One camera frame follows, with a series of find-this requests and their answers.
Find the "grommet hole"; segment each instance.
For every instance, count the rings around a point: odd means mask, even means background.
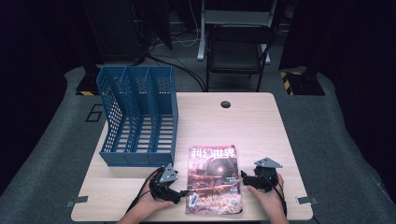
[[[223,108],[230,108],[231,103],[228,102],[228,101],[223,101],[223,102],[221,102],[220,105],[221,105],[221,107],[223,107]]]

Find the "magazine cover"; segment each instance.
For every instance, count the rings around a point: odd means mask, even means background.
[[[190,147],[187,189],[186,214],[241,213],[235,146]]]

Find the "metal bracket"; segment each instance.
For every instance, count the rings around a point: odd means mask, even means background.
[[[163,175],[161,176],[160,182],[166,183],[166,182],[170,182],[170,181],[175,181],[177,179],[178,179],[178,177],[177,177],[176,171],[173,169],[172,164],[169,163],[169,165],[165,168]]]
[[[296,197],[296,201],[299,204],[303,204],[303,203],[317,204],[317,203],[319,203],[319,201],[315,197],[312,197],[312,198],[310,198],[310,197],[302,197],[302,198]]]
[[[80,196],[80,197],[76,197],[70,201],[68,201],[64,207],[70,208],[70,207],[74,207],[74,205],[76,203],[85,203],[88,201],[88,196]]]
[[[282,168],[283,167],[281,164],[269,159],[268,157],[265,159],[262,159],[260,161],[255,161],[254,164],[257,166],[260,166],[260,167],[267,167],[267,168]]]

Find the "black curtain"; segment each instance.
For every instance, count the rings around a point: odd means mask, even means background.
[[[394,202],[395,10],[394,1],[300,0],[279,65],[290,71],[319,65],[334,84],[350,136]]]
[[[100,56],[78,0],[0,2],[0,194],[64,98],[64,73],[95,63]]]

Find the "table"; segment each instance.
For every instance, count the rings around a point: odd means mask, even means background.
[[[202,61],[205,57],[205,24],[243,24],[243,25],[268,25],[271,26],[272,18],[275,12],[276,0],[273,1],[271,11],[223,11],[223,10],[206,10],[205,0],[201,4],[201,37],[198,48],[197,60]],[[267,55],[266,64],[269,64],[270,57]]]
[[[229,108],[220,103],[228,101]],[[276,101],[264,92],[178,92],[178,130],[175,170],[178,180],[171,186],[180,191],[187,187],[188,149],[193,145],[230,145],[238,152],[238,168],[254,175],[254,161],[269,157],[283,165],[277,169],[285,180],[284,192],[289,220],[310,219],[309,203],[303,180],[294,159]],[[107,167],[99,151],[106,138],[107,126],[99,138],[92,162],[78,196],[88,196],[86,203],[76,203],[74,221],[116,221],[125,213],[140,190],[144,179],[155,168]],[[267,219],[254,198],[241,183],[243,213],[227,216],[186,215],[184,198],[170,209],[162,210],[146,221],[259,221]]]

